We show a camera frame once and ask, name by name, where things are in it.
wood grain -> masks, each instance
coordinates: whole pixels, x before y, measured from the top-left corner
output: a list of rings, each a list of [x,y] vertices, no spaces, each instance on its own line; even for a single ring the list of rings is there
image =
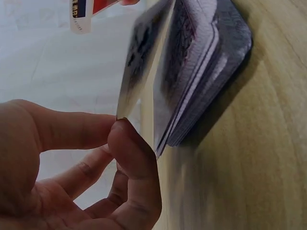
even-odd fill
[[[307,1],[234,3],[253,32],[250,60],[158,160],[155,229],[307,229]],[[152,144],[146,87],[142,133]]]

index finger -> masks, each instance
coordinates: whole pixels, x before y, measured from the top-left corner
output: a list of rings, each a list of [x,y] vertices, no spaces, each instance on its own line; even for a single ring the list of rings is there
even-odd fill
[[[129,178],[128,199],[110,218],[123,229],[152,229],[162,209],[154,152],[127,120],[112,126],[108,145]]]
[[[8,102],[24,109],[34,123],[40,152],[60,149],[94,149],[105,145],[115,117],[58,112],[25,100]]]

stack of cards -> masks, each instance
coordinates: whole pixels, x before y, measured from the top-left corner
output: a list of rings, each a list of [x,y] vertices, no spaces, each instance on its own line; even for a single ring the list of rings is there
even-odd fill
[[[154,82],[154,147],[178,145],[251,49],[230,0],[176,0]]]
[[[251,32],[230,0],[159,0],[134,25],[118,119],[128,117],[140,97],[169,15],[153,86],[157,157],[166,144],[183,140],[252,46]]]

human hand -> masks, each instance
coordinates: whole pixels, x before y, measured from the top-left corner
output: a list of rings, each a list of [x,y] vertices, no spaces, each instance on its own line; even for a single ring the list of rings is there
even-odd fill
[[[39,154],[59,149],[94,150],[68,171],[35,182]],[[108,198],[81,210],[73,200],[113,158],[119,165]],[[0,229],[149,230],[160,213],[155,155],[127,120],[22,100],[0,104]]]

finger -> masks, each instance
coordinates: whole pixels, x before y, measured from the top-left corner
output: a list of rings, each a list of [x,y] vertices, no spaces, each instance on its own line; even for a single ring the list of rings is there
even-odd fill
[[[100,178],[104,169],[113,160],[108,148],[102,146],[85,156],[77,165],[55,176],[57,182],[72,199],[76,199]]]
[[[127,120],[119,120],[113,125],[108,145],[129,178],[128,200],[110,218],[123,229],[151,229],[162,208],[154,152]]]
[[[115,221],[111,219],[89,219],[82,221],[70,230],[123,230]]]
[[[24,100],[8,103],[20,106],[31,115],[41,152],[102,146],[115,122],[111,115],[57,112]]]
[[[109,196],[88,207],[85,212],[93,219],[106,218],[127,201],[127,195],[128,177],[121,171],[117,171]]]
[[[135,5],[136,3],[138,3],[140,0],[122,0],[120,3],[123,6],[129,6],[129,5]]]

